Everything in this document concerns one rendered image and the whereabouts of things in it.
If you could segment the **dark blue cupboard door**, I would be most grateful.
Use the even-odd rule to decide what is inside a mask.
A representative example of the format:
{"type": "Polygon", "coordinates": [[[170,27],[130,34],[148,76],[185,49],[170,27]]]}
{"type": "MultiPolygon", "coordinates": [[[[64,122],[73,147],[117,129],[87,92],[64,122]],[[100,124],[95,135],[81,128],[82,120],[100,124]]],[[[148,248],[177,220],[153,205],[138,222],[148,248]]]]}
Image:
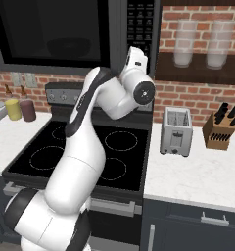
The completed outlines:
{"type": "Polygon", "coordinates": [[[235,251],[235,234],[208,235],[193,224],[169,220],[163,202],[144,200],[140,251],[148,251],[150,224],[155,225],[153,251],[235,251]]]}

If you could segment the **black stove with hob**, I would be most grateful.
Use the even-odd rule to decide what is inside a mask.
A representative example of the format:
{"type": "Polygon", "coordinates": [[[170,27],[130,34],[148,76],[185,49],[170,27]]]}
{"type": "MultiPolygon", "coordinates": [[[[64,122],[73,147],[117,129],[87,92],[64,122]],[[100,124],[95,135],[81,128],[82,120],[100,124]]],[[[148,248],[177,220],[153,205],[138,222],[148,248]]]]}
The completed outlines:
{"type": "MultiPolygon", "coordinates": [[[[82,84],[55,83],[45,85],[48,103],[52,105],[52,119],[28,143],[25,149],[4,170],[3,178],[23,189],[46,186],[64,152],[65,126],[69,119],[74,94],[80,94],[82,84]]],[[[129,203],[142,207],[149,131],[111,122],[96,113],[94,129],[106,152],[105,168],[93,191],[93,198],[129,203]]],[[[111,246],[117,251],[139,251],[142,214],[133,218],[90,210],[93,248],[104,251],[111,246]]]]}

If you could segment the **silver toaster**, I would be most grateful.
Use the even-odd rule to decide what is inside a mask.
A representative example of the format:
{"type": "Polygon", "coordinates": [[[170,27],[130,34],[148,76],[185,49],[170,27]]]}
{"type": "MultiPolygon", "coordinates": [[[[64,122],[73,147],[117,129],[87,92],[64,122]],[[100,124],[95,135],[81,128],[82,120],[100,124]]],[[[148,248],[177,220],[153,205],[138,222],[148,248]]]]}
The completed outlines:
{"type": "Polygon", "coordinates": [[[165,107],[161,131],[161,154],[177,154],[188,157],[193,136],[190,110],[165,107]]]}

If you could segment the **dark red squeeze bottle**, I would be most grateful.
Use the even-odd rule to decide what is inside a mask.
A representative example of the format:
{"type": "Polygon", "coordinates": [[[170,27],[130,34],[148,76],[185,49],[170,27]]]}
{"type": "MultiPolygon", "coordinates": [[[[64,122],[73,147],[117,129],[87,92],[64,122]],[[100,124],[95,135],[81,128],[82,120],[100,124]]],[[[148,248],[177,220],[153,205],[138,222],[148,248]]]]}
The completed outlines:
{"type": "Polygon", "coordinates": [[[23,86],[21,86],[20,107],[22,110],[23,119],[26,122],[33,122],[36,120],[36,113],[33,101],[27,97],[23,86]]]}

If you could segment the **wooden knife block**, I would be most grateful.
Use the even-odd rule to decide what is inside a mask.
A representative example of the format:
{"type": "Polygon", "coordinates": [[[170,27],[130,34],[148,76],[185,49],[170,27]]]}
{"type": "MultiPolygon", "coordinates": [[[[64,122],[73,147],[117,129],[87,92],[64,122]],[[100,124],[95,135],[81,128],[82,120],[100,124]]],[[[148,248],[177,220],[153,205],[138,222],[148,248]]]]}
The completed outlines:
{"type": "Polygon", "coordinates": [[[228,111],[228,104],[222,103],[217,112],[211,113],[202,131],[208,149],[227,150],[235,131],[235,105],[228,111]]]}

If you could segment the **clear glass jar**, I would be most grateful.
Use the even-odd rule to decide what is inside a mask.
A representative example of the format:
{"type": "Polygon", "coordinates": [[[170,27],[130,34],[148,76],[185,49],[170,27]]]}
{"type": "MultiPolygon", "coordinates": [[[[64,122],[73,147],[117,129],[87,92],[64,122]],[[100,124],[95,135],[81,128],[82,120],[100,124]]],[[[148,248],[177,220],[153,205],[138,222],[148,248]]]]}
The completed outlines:
{"type": "Polygon", "coordinates": [[[188,68],[192,62],[197,26],[196,20],[178,21],[173,53],[174,65],[178,68],[188,68]]]}
{"type": "Polygon", "coordinates": [[[213,22],[206,59],[209,69],[220,70],[226,63],[234,26],[233,21],[216,20],[213,22]]]}

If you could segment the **yellow squeeze bottle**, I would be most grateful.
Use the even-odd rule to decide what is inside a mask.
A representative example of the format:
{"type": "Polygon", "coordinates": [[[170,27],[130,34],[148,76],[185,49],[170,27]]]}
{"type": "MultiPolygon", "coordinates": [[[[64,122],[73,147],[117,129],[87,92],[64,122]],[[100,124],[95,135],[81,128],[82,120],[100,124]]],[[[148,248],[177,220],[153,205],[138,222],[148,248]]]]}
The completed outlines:
{"type": "Polygon", "coordinates": [[[5,107],[7,109],[8,116],[12,121],[17,121],[22,117],[19,100],[13,97],[8,85],[5,85],[5,88],[7,97],[7,100],[5,101],[5,107]]]}

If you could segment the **dark blue drawer front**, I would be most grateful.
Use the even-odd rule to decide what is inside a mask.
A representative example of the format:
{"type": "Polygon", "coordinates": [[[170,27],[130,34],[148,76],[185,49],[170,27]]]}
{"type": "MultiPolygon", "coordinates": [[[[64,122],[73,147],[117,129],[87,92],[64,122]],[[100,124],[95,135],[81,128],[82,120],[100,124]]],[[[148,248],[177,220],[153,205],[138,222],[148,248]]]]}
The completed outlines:
{"type": "Polygon", "coordinates": [[[163,202],[164,214],[169,220],[176,220],[185,224],[193,224],[198,230],[208,235],[235,234],[235,213],[217,209],[163,202]],[[207,217],[221,219],[223,215],[229,221],[229,226],[215,226],[201,222],[202,212],[207,217]]]}

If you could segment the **dark wooden wall shelf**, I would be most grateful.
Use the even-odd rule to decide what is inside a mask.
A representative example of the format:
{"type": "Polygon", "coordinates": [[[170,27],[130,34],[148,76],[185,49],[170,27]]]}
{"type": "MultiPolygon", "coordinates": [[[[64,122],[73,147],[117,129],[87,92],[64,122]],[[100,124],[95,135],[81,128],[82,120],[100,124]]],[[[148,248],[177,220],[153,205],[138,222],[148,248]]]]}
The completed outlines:
{"type": "Polygon", "coordinates": [[[155,71],[156,80],[235,85],[235,55],[228,55],[221,70],[206,66],[205,54],[194,54],[188,68],[177,68],[172,53],[160,53],[155,71]]]}

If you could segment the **grey wall socket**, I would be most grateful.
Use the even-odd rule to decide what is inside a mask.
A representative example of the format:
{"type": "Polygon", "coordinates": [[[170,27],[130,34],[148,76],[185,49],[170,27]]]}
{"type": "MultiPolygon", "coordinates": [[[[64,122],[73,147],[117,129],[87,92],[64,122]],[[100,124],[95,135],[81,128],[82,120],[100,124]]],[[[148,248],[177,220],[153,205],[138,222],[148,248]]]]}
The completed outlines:
{"type": "Polygon", "coordinates": [[[24,77],[25,77],[25,85],[28,88],[36,88],[37,87],[37,83],[35,80],[35,74],[25,73],[24,77]]]}
{"type": "Polygon", "coordinates": [[[21,73],[11,72],[11,77],[14,86],[21,86],[23,84],[21,73]]]}

